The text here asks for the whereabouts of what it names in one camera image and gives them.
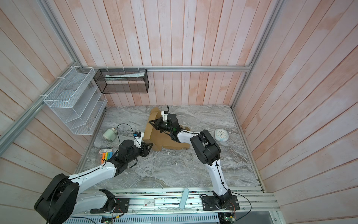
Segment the brown cardboard box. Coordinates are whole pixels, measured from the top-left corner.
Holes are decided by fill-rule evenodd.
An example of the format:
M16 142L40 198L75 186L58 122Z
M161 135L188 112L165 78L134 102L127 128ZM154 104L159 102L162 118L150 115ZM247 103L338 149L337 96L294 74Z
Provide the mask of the brown cardboard box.
M190 144L175 142L170 138L169 135L161 133L159 130L156 130L151 124L149 124L150 120L158 119L160 117L161 111L159 110L159 108L153 108L150 112L150 116L145 127L144 137L142 138L142 141L146 144L153 144L152 149L154 151L161 151L162 148L173 150L189 149Z

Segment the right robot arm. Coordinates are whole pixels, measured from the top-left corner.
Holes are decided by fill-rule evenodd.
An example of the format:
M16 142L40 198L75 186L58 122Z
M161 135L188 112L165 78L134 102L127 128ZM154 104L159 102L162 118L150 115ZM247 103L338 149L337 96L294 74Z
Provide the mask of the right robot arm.
M208 204L211 198L216 209L224 209L232 198L232 193L221 168L221 148L209 131L192 132L182 128L176 114L165 114L148 123L161 133L169 135L173 141L188 143L193 147L199 161L206 165L213 185L213 196L207 196L204 203Z

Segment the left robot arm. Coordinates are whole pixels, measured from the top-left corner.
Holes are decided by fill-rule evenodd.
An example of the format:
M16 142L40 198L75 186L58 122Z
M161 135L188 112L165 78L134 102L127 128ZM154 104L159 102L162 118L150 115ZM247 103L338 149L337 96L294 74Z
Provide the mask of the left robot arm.
M132 140L125 140L115 154L103 164L73 175L56 175L34 205L38 212L50 224L62 224L72 215L88 210L100 210L113 213L117 201L107 189L98 193L86 193L92 186L106 179L114 178L126 169L139 156L147 157L152 144L141 143L139 147Z

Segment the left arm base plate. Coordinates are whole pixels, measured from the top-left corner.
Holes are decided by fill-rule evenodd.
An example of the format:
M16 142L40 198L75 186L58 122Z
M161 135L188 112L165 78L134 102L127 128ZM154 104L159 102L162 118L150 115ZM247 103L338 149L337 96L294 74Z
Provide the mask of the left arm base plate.
M107 189L100 189L107 197L107 201L102 208L91 209L91 214L100 213L127 213L129 208L129 198L116 198L115 195Z

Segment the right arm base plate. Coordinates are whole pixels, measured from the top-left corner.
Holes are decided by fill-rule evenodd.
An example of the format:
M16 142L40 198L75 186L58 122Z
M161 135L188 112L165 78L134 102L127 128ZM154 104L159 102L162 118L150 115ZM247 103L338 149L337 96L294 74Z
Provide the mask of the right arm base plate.
M232 196L227 202L221 202L218 197L208 196L206 194L200 195L200 199L204 211L238 211L240 209L236 196Z

